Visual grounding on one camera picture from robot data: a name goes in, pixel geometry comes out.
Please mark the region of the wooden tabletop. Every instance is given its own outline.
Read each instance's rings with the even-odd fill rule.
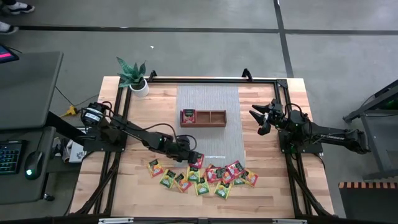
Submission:
[[[301,78],[289,78],[289,93],[292,103],[302,107],[311,118],[307,92]],[[98,101],[114,104],[119,77],[104,77]],[[150,92],[145,98],[132,96],[128,120],[141,127],[156,123],[176,125],[175,113],[177,84],[149,84]],[[175,167],[175,161],[163,155],[148,151],[139,141],[129,138],[126,151],[122,154],[118,181],[114,193],[112,216],[129,217],[211,217],[211,218],[289,218],[294,217],[292,199],[285,157],[280,153],[277,131],[270,134],[257,134],[258,124],[249,114],[251,105],[266,105],[274,96],[274,88],[269,84],[239,84],[239,102],[243,127],[246,167],[259,175],[256,187],[233,186],[227,200],[211,193],[196,196],[194,186],[180,193],[176,187],[169,190],[159,184],[160,177],[151,178],[146,164],[158,159],[165,168],[176,173],[186,172],[186,168]],[[121,109],[123,111],[123,93]],[[166,126],[158,126],[151,131],[171,134]],[[100,179],[103,152],[94,152],[82,164],[71,212],[77,211],[88,200]],[[303,154],[303,164],[307,185],[325,209],[333,213],[325,171],[319,158]],[[108,190],[105,190],[103,207]],[[301,190],[298,190],[300,208],[304,211]]]

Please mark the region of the succulent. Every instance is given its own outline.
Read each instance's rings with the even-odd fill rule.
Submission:
[[[137,63],[134,64],[134,67],[131,67],[123,59],[119,57],[116,58],[118,59],[120,67],[122,68],[122,73],[119,73],[118,75],[123,82],[120,83],[119,87],[124,88],[131,85],[131,87],[135,90],[142,89],[145,86],[145,62],[138,69]]]

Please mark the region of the gray mat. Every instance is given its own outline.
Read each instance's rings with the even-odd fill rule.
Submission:
[[[176,113],[177,134],[190,134],[198,141],[196,151],[205,155],[202,166],[226,166],[239,160],[244,166],[244,148],[238,87],[234,85],[181,84],[177,90],[177,111],[183,109],[226,110],[225,128],[181,128]]]

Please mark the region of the wooden tray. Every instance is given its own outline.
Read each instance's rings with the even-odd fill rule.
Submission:
[[[226,126],[226,111],[200,111],[196,110],[195,123],[182,123],[180,111],[180,125],[183,128],[213,128]]]

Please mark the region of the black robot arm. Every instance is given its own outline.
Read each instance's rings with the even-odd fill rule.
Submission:
[[[358,154],[370,151],[366,147],[366,138],[362,131],[319,126],[311,122],[307,114],[302,113],[300,107],[300,111],[287,111],[286,105],[284,113],[282,105],[276,99],[273,99],[268,105],[253,105],[252,107],[260,112],[250,111],[261,126],[258,134],[268,134],[271,131],[271,126],[275,126],[279,131],[287,133],[287,141],[297,149],[323,142],[344,146]]]
[[[171,135],[149,132],[147,131],[148,128],[140,128],[118,114],[108,116],[106,115],[107,110],[110,110],[110,108],[101,103],[90,103],[83,110],[81,120],[85,126],[91,127],[85,141],[100,142],[101,146],[124,147],[121,144],[121,136],[122,133],[126,133],[139,140],[152,152],[164,154],[177,162],[196,163],[198,153],[190,149],[190,141],[186,136],[174,136],[176,137],[174,141],[174,137]],[[110,123],[106,120],[106,117],[111,119]]]

